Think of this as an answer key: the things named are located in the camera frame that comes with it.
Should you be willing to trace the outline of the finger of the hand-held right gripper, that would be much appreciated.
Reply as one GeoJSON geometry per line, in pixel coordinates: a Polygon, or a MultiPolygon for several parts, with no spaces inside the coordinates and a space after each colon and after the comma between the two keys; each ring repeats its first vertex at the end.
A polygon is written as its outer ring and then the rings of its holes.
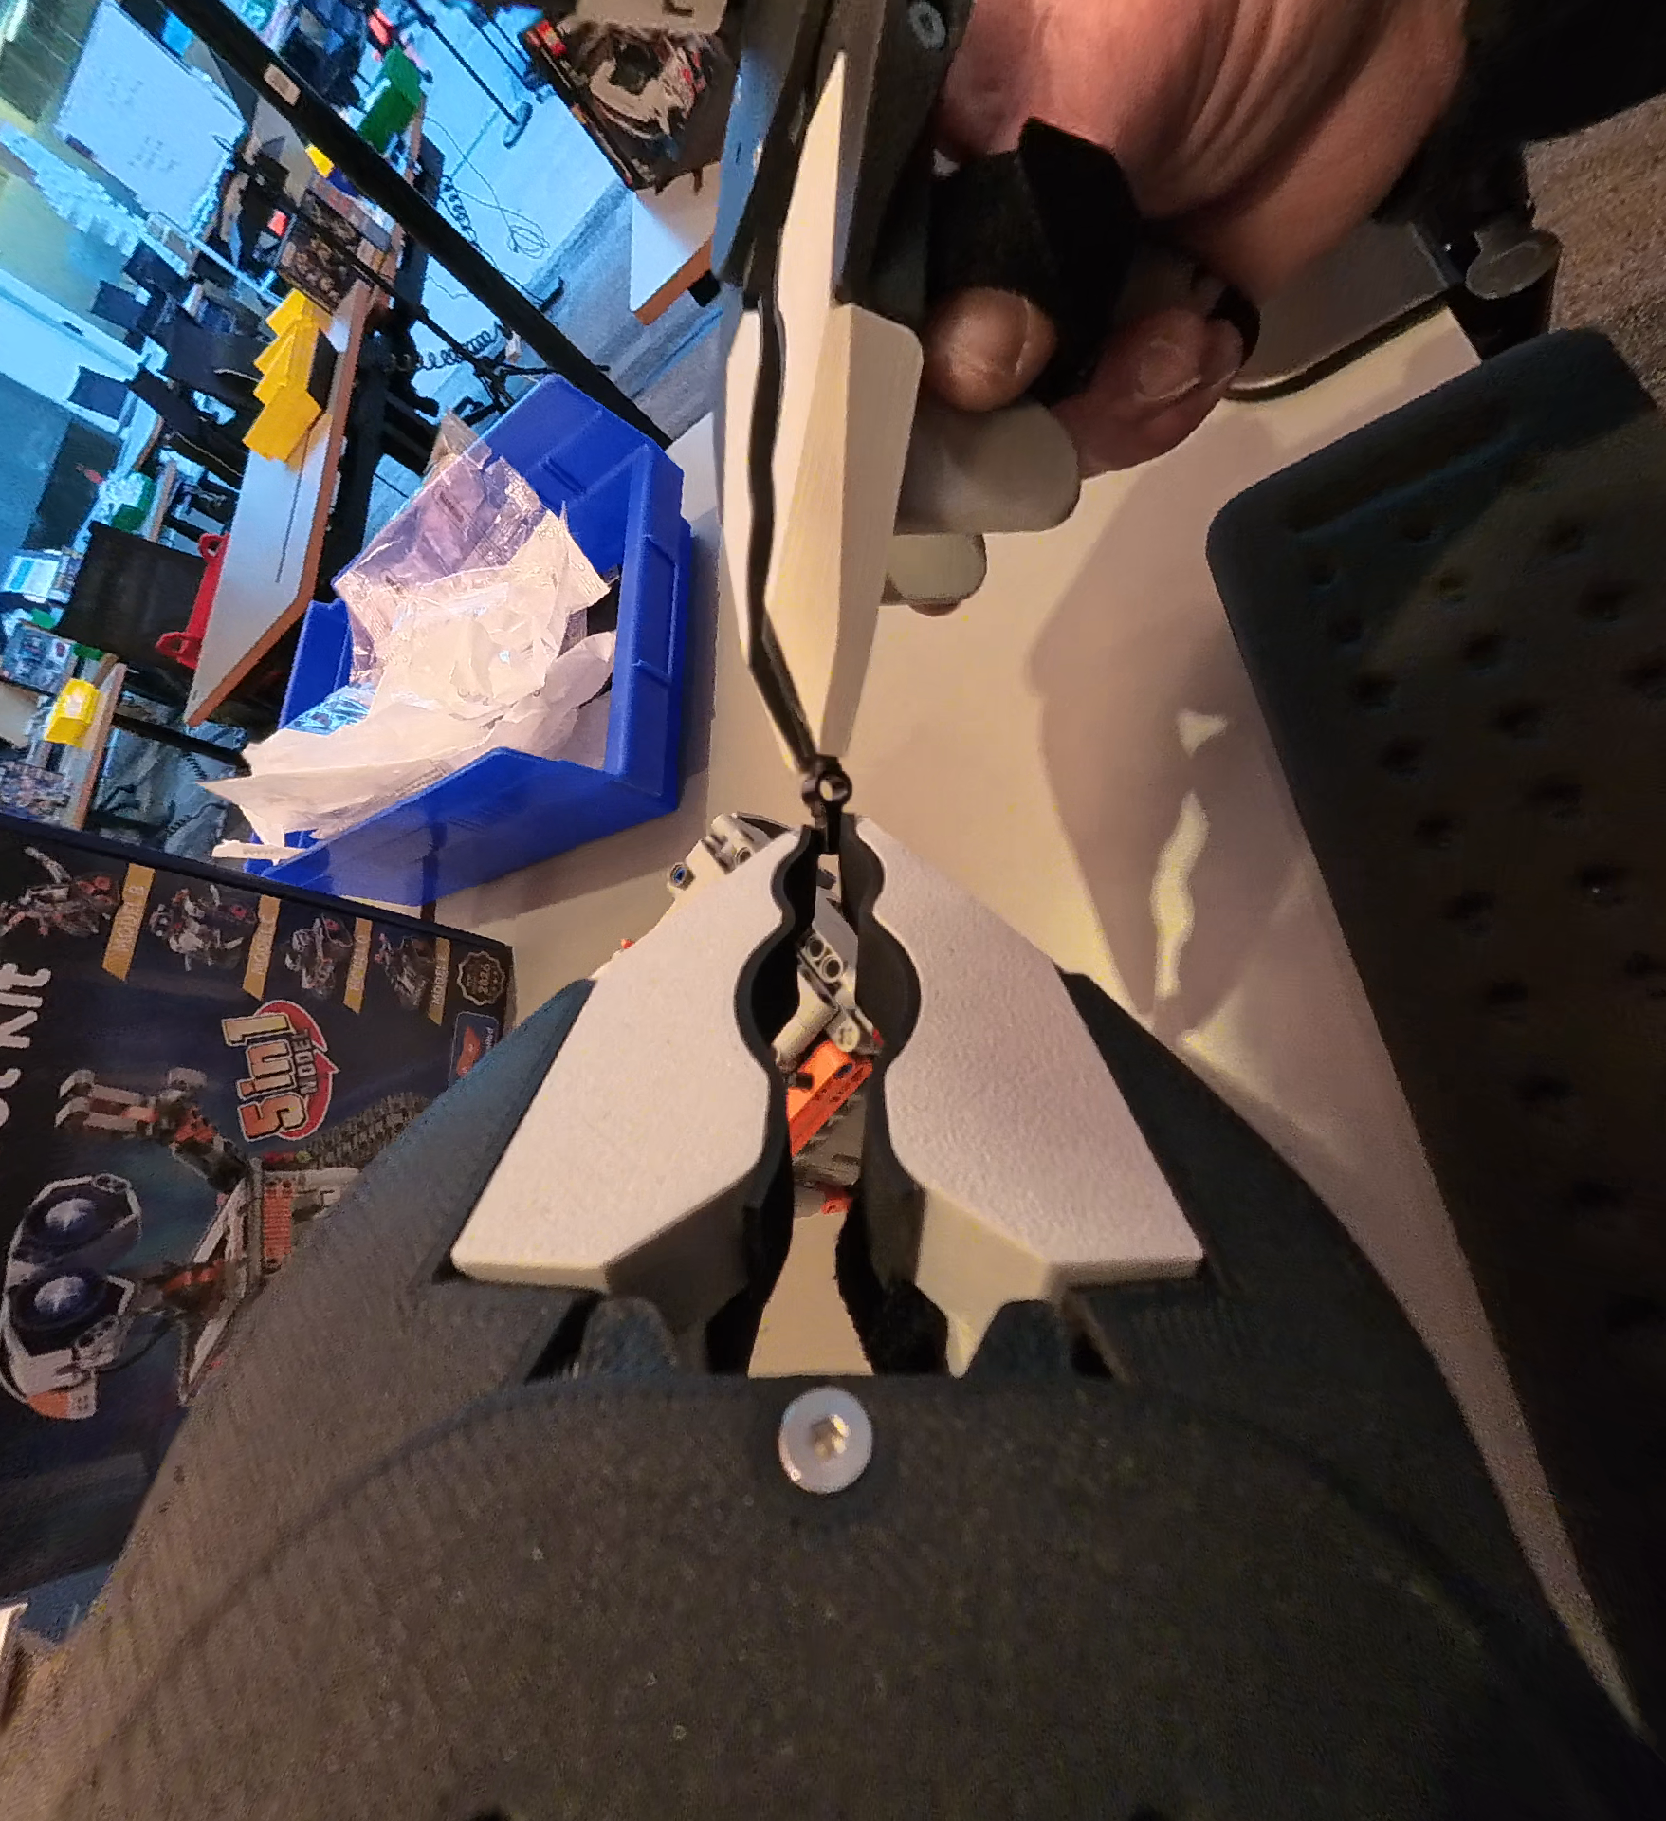
{"type": "Polygon", "coordinates": [[[839,51],[804,122],[770,287],[782,315],[778,533],[768,611],[808,731],[844,759],[884,598],[914,418],[916,332],[837,298],[840,179],[861,150],[839,51]]]}
{"type": "Polygon", "coordinates": [[[782,315],[770,285],[742,296],[727,345],[719,493],[723,548],[740,649],[755,694],[802,786],[820,786],[835,763],[810,732],[782,639],[768,611],[778,533],[776,444],[783,380],[782,315]]]}

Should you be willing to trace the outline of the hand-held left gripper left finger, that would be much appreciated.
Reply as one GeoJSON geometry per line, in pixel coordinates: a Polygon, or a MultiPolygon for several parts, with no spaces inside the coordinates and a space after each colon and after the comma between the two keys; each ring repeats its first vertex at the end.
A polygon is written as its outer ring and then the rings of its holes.
{"type": "Polygon", "coordinates": [[[776,839],[594,973],[451,1246],[459,1273],[643,1301],[709,1368],[751,1364],[791,1245],[772,1038],[816,865],[816,841],[776,839]]]}

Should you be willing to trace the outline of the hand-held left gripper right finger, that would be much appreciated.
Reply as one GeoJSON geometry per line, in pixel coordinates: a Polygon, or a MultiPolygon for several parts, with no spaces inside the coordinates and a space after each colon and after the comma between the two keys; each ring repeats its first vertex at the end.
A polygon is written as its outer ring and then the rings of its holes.
{"type": "Polygon", "coordinates": [[[945,1370],[1007,1307],[1193,1277],[1205,1246],[1055,962],[882,827],[848,827],[842,861],[884,1043],[869,1254],[935,1311],[945,1370]]]}

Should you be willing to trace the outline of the grey orange toy brick assembly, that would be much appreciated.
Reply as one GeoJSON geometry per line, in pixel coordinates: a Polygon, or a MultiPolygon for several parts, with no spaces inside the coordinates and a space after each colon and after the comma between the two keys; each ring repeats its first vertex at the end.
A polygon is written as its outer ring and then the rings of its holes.
{"type": "Polygon", "coordinates": [[[844,1218],[857,1191],[867,1083],[882,1040],[857,1004],[857,937],[833,861],[820,861],[812,922],[797,935],[799,1007],[774,1038],[799,1212],[844,1218]]]}

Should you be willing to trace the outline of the person's right hand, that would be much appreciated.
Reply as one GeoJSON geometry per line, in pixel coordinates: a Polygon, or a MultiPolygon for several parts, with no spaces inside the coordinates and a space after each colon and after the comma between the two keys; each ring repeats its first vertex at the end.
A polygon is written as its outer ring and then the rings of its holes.
{"type": "MultiPolygon", "coordinates": [[[[1117,156],[1138,209],[1264,304],[1389,194],[1459,84],[1461,2],[975,4],[939,101],[941,148],[1005,154],[1026,122],[1117,156]]],[[[1209,302],[1127,321],[1057,416],[1080,471],[1184,442],[1224,399],[1245,340],[1209,302]]],[[[994,412],[1057,349],[998,289],[958,290],[924,330],[924,391],[994,412]]]]}

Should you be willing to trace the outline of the blue plastic bin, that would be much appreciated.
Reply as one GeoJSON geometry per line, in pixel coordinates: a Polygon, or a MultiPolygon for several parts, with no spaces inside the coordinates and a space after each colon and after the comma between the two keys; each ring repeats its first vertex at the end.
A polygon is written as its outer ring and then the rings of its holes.
{"type": "Polygon", "coordinates": [[[618,584],[601,761],[491,753],[330,841],[252,860],[254,877],[429,905],[677,808],[692,577],[681,469],[558,376],[491,423],[486,442],[618,584]]]}

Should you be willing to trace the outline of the clear plastic bags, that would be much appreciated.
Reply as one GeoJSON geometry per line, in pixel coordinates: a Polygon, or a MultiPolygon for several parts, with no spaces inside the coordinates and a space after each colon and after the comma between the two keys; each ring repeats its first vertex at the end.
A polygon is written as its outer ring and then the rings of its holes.
{"type": "Polygon", "coordinates": [[[609,586],[561,510],[484,442],[438,463],[339,579],[347,679],[210,791],[245,818],[229,860],[339,837],[482,759],[603,761],[609,586]]]}

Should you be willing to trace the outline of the black metal bar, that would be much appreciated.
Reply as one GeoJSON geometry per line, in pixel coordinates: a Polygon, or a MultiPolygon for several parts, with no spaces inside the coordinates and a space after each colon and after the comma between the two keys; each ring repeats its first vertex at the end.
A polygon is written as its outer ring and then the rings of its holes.
{"type": "Polygon", "coordinates": [[[408,239],[446,270],[491,317],[518,336],[543,368],[609,410],[641,436],[666,448],[672,436],[605,370],[590,363],[486,254],[440,216],[412,180],[393,171],[319,93],[222,2],[169,2],[171,12],[209,53],[269,103],[302,139],[321,148],[353,188],[391,216],[408,239]]]}

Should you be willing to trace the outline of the brown background table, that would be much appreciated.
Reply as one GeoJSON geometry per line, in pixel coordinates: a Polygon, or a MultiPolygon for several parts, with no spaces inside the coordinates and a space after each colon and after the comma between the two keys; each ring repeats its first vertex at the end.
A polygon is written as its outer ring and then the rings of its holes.
{"type": "Polygon", "coordinates": [[[277,273],[330,315],[338,374],[326,416],[303,444],[298,467],[247,450],[237,505],[207,602],[184,723],[218,719],[229,696],[305,613],[319,581],[328,512],[343,459],[360,342],[372,300],[395,268],[398,239],[389,216],[315,173],[288,215],[277,273]]]}

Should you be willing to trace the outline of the yellow background item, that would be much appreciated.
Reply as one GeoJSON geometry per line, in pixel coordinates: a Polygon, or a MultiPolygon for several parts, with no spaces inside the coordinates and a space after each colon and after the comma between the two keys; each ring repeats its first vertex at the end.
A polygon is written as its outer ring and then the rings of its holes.
{"type": "Polygon", "coordinates": [[[243,444],[260,459],[296,469],[326,416],[339,357],[328,338],[328,311],[300,289],[275,306],[265,328],[271,340],[254,355],[252,421],[243,444]]]}

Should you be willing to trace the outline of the dark robot kit box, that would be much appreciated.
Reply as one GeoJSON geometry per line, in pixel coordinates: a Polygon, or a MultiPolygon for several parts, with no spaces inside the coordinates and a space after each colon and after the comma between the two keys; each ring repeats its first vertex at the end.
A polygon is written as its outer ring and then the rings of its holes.
{"type": "Polygon", "coordinates": [[[0,1603],[116,1559],[243,1311],[514,1002],[497,941],[0,812],[0,1603]]]}

